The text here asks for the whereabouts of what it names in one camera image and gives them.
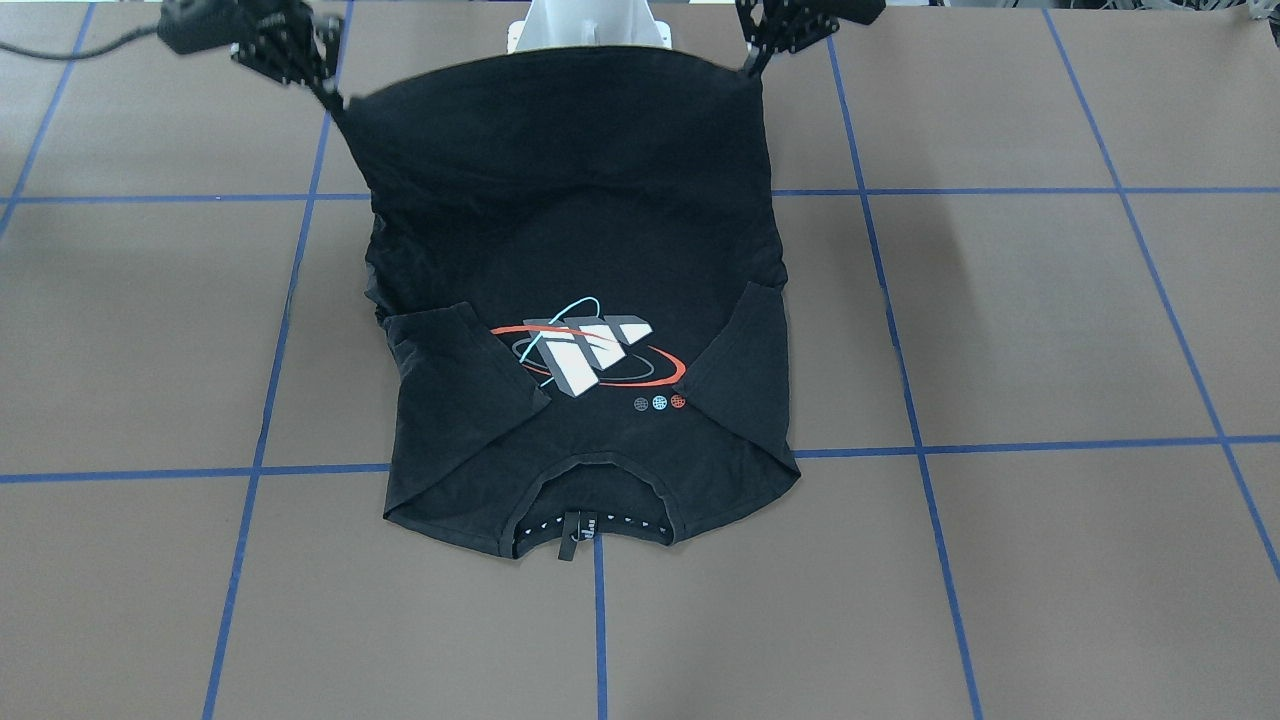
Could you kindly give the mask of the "black graphic t-shirt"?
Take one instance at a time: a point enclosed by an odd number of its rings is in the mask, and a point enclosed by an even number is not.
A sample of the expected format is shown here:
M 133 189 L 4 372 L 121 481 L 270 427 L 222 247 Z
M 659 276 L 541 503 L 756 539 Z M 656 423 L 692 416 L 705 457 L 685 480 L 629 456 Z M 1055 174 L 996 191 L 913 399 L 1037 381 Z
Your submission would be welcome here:
M 385 520 L 518 559 L 678 543 L 792 489 L 759 77 L 561 47 L 402 79 L 335 124 L 399 375 Z

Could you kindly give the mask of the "brown paper table cover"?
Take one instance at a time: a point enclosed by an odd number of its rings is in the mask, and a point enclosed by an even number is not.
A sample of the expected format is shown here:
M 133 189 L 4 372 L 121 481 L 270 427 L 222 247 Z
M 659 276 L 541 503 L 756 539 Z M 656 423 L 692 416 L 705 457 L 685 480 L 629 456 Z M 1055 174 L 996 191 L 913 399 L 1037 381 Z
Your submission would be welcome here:
M 3 56 L 5 719 L 1275 719 L 1277 49 L 891 9 L 765 74 L 803 478 L 561 562 L 381 518 L 308 94 Z

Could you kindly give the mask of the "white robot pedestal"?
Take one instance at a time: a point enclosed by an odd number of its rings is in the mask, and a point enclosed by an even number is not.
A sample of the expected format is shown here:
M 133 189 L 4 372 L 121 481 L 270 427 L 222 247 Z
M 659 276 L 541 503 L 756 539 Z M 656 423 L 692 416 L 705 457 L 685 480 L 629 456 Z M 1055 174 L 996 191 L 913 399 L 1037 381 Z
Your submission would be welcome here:
M 506 51 L 595 46 L 671 50 L 673 41 L 648 1 L 532 1 L 526 17 L 511 23 Z

